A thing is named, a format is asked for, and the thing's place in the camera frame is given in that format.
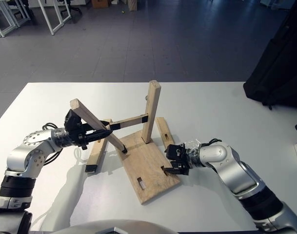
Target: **vertical wooden post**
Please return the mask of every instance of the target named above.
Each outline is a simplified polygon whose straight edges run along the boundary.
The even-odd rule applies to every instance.
[[[144,123],[142,131],[142,138],[146,144],[151,141],[151,135],[158,106],[160,90],[161,86],[156,80],[152,80],[149,82],[145,111],[145,113],[148,114],[148,121]]]

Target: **wooden plank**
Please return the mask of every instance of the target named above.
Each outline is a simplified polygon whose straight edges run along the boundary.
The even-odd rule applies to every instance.
[[[95,130],[106,129],[101,121],[96,118],[77,98],[70,101],[70,108]],[[107,140],[117,149],[126,152],[123,143],[113,133],[107,137]]]
[[[128,152],[117,150],[117,153],[142,204],[179,184],[180,179],[163,172],[162,167],[172,167],[171,164],[153,141],[145,144],[141,135],[138,131],[121,138]]]
[[[163,142],[163,145],[165,149],[168,148],[168,145],[174,145],[174,141],[172,138],[172,135],[170,133],[170,130],[168,128],[168,124],[164,117],[156,117],[155,118],[157,127],[159,129],[159,133]]]
[[[143,125],[142,138],[145,143],[151,141],[151,135],[158,106],[161,86],[156,80],[149,82],[147,103],[145,113],[148,114],[148,121]]]
[[[112,122],[111,119],[104,119],[107,122]],[[108,140],[106,138],[95,141],[88,161],[85,166],[86,173],[95,173],[99,166],[99,161],[105,153],[106,145]]]
[[[148,120],[148,114],[143,114],[140,116],[127,118],[124,120],[120,120],[117,122],[110,123],[110,129],[111,130],[117,130],[121,128],[130,127],[132,125],[140,124],[140,123],[146,123]]]

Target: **black bag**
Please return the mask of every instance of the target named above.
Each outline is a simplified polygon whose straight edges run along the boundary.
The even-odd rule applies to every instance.
[[[297,0],[243,87],[248,98],[270,109],[297,107]]]

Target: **robotic arm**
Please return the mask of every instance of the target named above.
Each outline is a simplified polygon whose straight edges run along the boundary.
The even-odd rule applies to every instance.
[[[43,128],[31,133],[15,148],[7,159],[7,169],[0,188],[0,233],[28,233],[32,214],[32,190],[43,166],[54,161],[65,147],[76,145],[87,149],[89,142],[109,136],[111,130],[95,131],[82,124],[81,118],[70,110],[64,128]],[[166,173],[188,175],[194,167],[212,168],[251,215],[262,232],[292,228],[297,232],[297,216],[265,185],[257,174],[228,144],[218,139],[186,149],[184,144],[169,145],[167,158],[172,168]]]
[[[186,149],[185,144],[169,145],[166,156],[173,168],[171,174],[188,175],[194,167],[212,168],[250,214],[261,232],[291,228],[297,232],[296,214],[265,185],[263,180],[228,144],[218,139]]]
[[[87,149],[86,145],[109,136],[111,130],[95,131],[82,124],[81,118],[70,110],[64,128],[38,131],[26,136],[23,143],[7,158],[7,169],[0,188],[0,232],[9,234],[28,233],[32,214],[30,207],[32,190],[43,166],[54,161],[61,150],[71,145]]]

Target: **white table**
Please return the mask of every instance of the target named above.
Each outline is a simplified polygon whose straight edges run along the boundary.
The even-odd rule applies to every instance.
[[[241,82],[161,83],[157,110],[176,143],[214,137],[232,145],[297,214],[297,109],[270,111],[247,99]],[[147,83],[29,83],[0,119],[0,183],[6,156],[46,122],[62,126],[69,101],[79,98],[99,118],[120,120],[142,114]],[[141,126],[115,131],[125,136]],[[152,138],[163,150],[157,127]],[[87,177],[88,150],[64,149],[37,179],[32,230],[58,230],[102,219],[139,219],[175,231],[254,230],[250,216],[208,168],[181,176],[182,184],[140,205],[112,145],[101,171]]]

